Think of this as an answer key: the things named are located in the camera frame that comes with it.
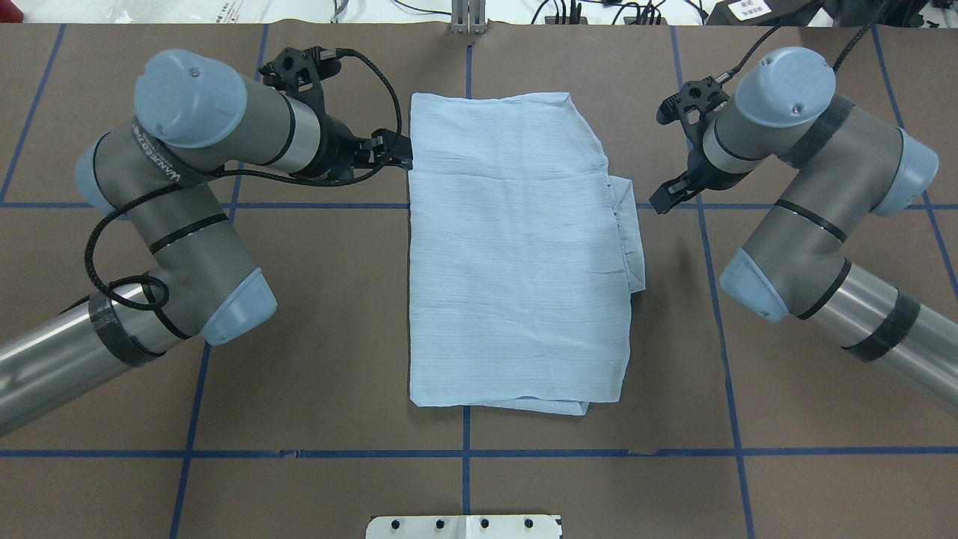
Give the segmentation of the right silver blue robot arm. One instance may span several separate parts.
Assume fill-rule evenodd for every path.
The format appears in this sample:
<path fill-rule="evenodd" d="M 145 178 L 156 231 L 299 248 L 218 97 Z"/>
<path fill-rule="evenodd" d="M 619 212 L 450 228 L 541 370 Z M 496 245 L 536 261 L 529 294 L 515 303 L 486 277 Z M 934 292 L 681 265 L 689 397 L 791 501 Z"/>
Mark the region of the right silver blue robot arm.
<path fill-rule="evenodd" d="M 834 68 L 800 46 L 764 55 L 736 91 L 733 72 L 685 82 L 660 103 L 680 123 L 686 170 L 649 202 L 664 214 L 736 186 L 766 158 L 796 171 L 718 285 L 769 322 L 807 320 L 862 364 L 956 413 L 956 324 L 841 254 L 866 215 L 891 217 L 930 186 L 939 158 L 836 89 Z"/>

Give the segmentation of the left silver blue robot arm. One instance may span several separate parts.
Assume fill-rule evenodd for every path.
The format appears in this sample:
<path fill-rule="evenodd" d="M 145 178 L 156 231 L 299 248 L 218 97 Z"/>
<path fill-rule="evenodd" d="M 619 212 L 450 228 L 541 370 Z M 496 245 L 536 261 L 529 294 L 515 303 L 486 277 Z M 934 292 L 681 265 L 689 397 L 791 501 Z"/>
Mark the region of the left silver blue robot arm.
<path fill-rule="evenodd" d="M 326 112 L 322 82 L 343 58 L 384 83 L 394 129 L 362 138 Z M 133 116 L 76 163 L 76 188 L 103 213 L 83 250 L 93 293 L 3 344 L 3 434 L 196 335 L 219 346 L 273 317 L 266 276 L 210 188 L 236 175 L 229 162 L 318 188 L 413 168 L 396 90 L 366 55 L 285 48 L 259 74 L 179 49 L 147 62 Z"/>

